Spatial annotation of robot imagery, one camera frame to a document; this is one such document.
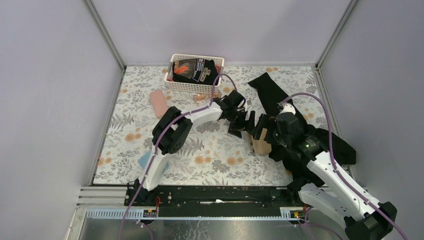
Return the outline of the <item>plaid glasses case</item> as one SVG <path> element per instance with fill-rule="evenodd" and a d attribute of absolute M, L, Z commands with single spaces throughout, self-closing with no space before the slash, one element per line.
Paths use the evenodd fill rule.
<path fill-rule="evenodd" d="M 272 145 L 265 141 L 267 129 L 263 128 L 259 140 L 255 140 L 253 135 L 250 135 L 250 141 L 253 153 L 259 156 L 268 155 L 272 151 Z"/>

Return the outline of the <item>orange lens sunglasses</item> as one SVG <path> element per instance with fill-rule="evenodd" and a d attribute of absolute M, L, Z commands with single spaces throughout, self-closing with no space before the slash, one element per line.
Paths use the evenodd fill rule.
<path fill-rule="evenodd" d="M 214 94 L 199 93 L 199 94 L 195 94 L 192 99 L 197 106 L 200 106 L 201 103 L 203 102 L 213 100 L 214 98 L 221 98 L 221 97 L 222 97 L 222 94 L 220 92 L 216 92 Z"/>

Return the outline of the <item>pink glasses case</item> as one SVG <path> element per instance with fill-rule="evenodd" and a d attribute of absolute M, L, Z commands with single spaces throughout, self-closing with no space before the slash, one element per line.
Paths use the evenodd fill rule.
<path fill-rule="evenodd" d="M 168 110 L 169 106 L 167 104 L 166 98 L 162 90 L 155 90 L 149 94 L 150 102 L 153 107 L 154 114 L 157 119 L 163 117 L 163 115 Z"/>

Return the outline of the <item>blue cleaning cloth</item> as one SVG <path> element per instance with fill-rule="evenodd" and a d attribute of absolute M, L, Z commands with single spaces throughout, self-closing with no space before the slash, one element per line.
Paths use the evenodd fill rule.
<path fill-rule="evenodd" d="M 147 167 L 147 165 L 148 165 L 148 161 L 149 161 L 149 159 L 150 159 L 150 155 L 151 155 L 151 153 L 152 153 L 152 151 L 151 150 L 149 150 L 148 152 L 146 152 L 143 156 L 141 156 L 139 159 L 138 159 L 138 161 L 137 161 L 137 163 L 139 164 L 139 166 L 144 170 L 146 167 Z M 162 172 L 161 172 L 161 174 L 163 174 L 167 169 L 169 168 L 169 163 L 168 162 L 166 162 L 166 164 L 165 164 L 165 166 L 164 166 L 164 168 L 163 168 L 163 170 L 162 170 Z"/>

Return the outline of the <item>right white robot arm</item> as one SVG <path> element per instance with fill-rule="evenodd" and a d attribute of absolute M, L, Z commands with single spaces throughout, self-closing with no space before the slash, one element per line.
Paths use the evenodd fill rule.
<path fill-rule="evenodd" d="M 285 103 L 277 116 L 261 114 L 251 134 L 284 148 L 290 160 L 314 173 L 332 192 L 304 176 L 289 185 L 286 198 L 291 205 L 314 207 L 338 222 L 350 240 L 381 240 L 393 230 L 396 207 L 372 196 L 332 159 L 329 147 L 306 132 L 293 105 Z"/>

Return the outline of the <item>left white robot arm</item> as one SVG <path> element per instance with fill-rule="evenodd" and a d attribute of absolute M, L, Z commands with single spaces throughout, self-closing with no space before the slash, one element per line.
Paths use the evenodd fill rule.
<path fill-rule="evenodd" d="M 193 127 L 208 122 L 226 120 L 228 133 L 238 138 L 242 132 L 255 127 L 256 111 L 247 107 L 247 100 L 236 90 L 197 108 L 181 111 L 171 106 L 152 130 L 152 149 L 142 175 L 138 178 L 136 199 L 144 206 L 155 200 L 155 189 L 169 157 L 178 152 L 186 142 Z"/>

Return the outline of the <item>black packaged items in basket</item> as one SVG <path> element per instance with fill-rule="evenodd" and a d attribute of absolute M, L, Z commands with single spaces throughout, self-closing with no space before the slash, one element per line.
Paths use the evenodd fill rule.
<path fill-rule="evenodd" d="M 178 83 L 212 85 L 219 71 L 213 60 L 190 58 L 174 61 L 172 81 Z"/>

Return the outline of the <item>white plastic basket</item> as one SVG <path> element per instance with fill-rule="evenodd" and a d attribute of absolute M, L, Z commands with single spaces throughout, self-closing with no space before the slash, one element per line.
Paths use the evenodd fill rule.
<path fill-rule="evenodd" d="M 221 84 L 225 59 L 192 54 L 172 55 L 164 82 L 173 91 L 210 93 Z"/>

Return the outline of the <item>black garment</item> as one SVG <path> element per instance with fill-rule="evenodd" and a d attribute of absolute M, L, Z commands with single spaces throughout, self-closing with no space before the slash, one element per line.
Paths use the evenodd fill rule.
<path fill-rule="evenodd" d="M 280 112 L 278 109 L 278 103 L 289 97 L 289 95 L 271 79 L 267 72 L 248 82 L 248 84 L 252 88 L 256 89 L 259 100 L 266 114 L 273 117 Z M 305 128 L 307 134 L 317 137 L 327 148 L 329 147 L 328 130 L 316 128 L 313 125 L 308 124 L 301 113 L 297 113 L 296 116 L 299 118 L 299 121 Z M 334 133 L 332 134 L 332 145 L 334 158 L 339 165 L 355 165 L 357 163 L 356 150 Z M 291 159 L 289 152 L 284 147 L 280 145 L 272 145 L 271 152 L 268 157 L 276 162 L 281 161 L 284 167 L 292 173 L 293 180 L 305 177 L 318 187 L 324 185 L 324 182 L 316 174 L 311 172 L 307 167 L 302 166 L 298 161 Z"/>

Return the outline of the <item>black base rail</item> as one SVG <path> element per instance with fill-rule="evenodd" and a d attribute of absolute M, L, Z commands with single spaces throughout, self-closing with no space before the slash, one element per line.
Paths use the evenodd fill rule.
<path fill-rule="evenodd" d="M 292 189 L 275 186 L 159 185 L 137 192 L 127 186 L 124 206 L 152 207 L 159 217 L 277 217 L 280 209 L 302 211 Z"/>

